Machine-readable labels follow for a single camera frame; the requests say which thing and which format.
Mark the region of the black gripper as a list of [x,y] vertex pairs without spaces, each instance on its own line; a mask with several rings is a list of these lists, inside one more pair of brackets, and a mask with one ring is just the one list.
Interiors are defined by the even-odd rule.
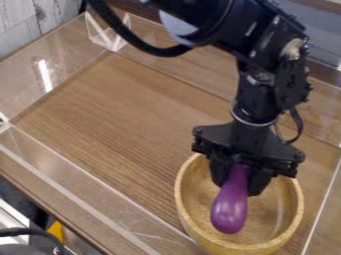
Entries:
[[191,134],[191,150],[208,160],[212,183],[221,187],[233,163],[250,167],[247,195],[258,196],[276,175],[294,178],[303,152],[291,144],[298,140],[303,122],[296,109],[288,111],[296,126],[292,139],[283,139],[278,124],[251,126],[242,121],[212,126],[196,126]]

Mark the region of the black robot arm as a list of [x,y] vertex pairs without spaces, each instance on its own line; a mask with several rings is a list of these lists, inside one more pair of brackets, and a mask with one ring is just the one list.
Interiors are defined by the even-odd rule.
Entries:
[[231,167],[250,167],[246,194],[262,193],[270,180],[294,177],[303,152],[295,140],[282,137],[278,118],[290,114],[296,128],[303,122],[296,106],[311,92],[307,81],[308,55],[304,26],[271,0],[139,0],[159,11],[161,24],[176,44],[159,48],[124,25],[106,0],[88,0],[114,32],[140,51],[176,57],[196,47],[211,46],[231,54],[237,71],[237,88],[229,114],[232,121],[192,128],[191,150],[208,160],[209,177],[221,186]]

